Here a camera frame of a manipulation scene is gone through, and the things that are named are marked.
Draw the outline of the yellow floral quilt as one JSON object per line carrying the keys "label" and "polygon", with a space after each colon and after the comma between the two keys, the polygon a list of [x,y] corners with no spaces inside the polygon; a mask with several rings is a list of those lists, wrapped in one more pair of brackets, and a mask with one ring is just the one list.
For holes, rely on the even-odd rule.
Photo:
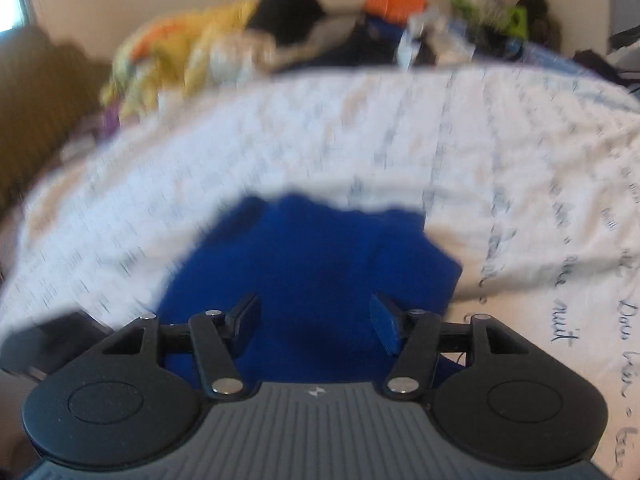
{"label": "yellow floral quilt", "polygon": [[246,28],[256,9],[257,0],[235,0],[142,25],[116,49],[101,105],[117,104],[122,119],[150,114],[166,90],[186,96],[202,90],[211,62],[232,73],[273,70],[278,65],[273,36]]}

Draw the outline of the dark clothes heap on chair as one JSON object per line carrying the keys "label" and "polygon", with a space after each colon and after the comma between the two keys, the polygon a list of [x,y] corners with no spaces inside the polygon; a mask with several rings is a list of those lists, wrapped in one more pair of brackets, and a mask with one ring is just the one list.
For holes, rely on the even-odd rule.
{"label": "dark clothes heap on chair", "polygon": [[573,61],[601,78],[639,96],[639,27],[616,32],[608,38],[608,54],[576,51]]}

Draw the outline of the blue knit sweater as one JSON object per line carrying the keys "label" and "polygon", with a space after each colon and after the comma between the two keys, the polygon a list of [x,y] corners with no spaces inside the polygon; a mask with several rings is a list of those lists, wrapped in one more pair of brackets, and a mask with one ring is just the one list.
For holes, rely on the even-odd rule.
{"label": "blue knit sweater", "polygon": [[262,319],[235,362],[247,382],[379,382],[394,361],[370,322],[373,295],[442,313],[461,273],[426,238],[420,212],[250,196],[201,238],[157,314],[181,324],[256,295]]}

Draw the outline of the crumpled silver wrappers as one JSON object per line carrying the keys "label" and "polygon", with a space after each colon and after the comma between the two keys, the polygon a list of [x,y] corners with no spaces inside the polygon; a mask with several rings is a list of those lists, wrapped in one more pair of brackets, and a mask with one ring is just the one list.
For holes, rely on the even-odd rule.
{"label": "crumpled silver wrappers", "polygon": [[449,66],[473,61],[475,46],[456,32],[437,9],[409,16],[395,60],[402,70],[419,66]]}

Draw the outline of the grey framed panel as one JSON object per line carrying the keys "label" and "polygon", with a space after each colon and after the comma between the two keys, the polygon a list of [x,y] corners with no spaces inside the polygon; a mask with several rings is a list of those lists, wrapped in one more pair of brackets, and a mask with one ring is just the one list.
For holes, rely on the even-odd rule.
{"label": "grey framed panel", "polygon": [[639,39],[639,0],[608,0],[608,52],[628,47]]}

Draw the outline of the white script-print bedspread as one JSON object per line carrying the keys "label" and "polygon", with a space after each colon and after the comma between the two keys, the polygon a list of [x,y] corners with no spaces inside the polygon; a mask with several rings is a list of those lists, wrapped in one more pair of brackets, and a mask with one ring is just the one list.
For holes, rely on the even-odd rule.
{"label": "white script-print bedspread", "polygon": [[608,402],[594,459],[639,474],[639,103],[589,77],[487,65],[346,70],[209,92],[37,186],[2,330],[81,306],[122,326],[248,193],[419,209],[487,312]]}

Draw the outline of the black clothes pile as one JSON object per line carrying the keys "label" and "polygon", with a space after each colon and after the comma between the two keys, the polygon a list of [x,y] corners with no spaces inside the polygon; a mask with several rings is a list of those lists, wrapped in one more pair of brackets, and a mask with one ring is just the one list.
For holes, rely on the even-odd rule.
{"label": "black clothes pile", "polygon": [[279,74],[322,68],[390,66],[400,35],[378,26],[372,16],[326,12],[319,0],[259,0],[248,32],[264,32],[278,50],[311,52],[277,64]]}

